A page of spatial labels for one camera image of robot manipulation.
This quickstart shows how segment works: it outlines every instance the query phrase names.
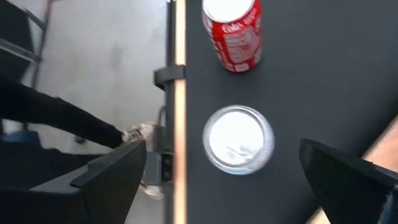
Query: gray floor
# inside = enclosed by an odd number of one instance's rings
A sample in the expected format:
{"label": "gray floor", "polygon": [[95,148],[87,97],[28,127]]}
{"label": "gray floor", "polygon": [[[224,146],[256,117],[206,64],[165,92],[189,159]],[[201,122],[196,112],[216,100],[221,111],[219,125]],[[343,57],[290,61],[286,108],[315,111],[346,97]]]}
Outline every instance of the gray floor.
{"label": "gray floor", "polygon": [[[46,0],[10,0],[43,17]],[[53,4],[37,89],[78,105],[128,129],[154,120],[163,93],[152,84],[152,71],[164,66],[164,0],[62,0]],[[35,37],[40,32],[32,26]],[[71,153],[108,149],[41,125],[45,147]],[[162,202],[138,193],[126,223],[161,223]]]}

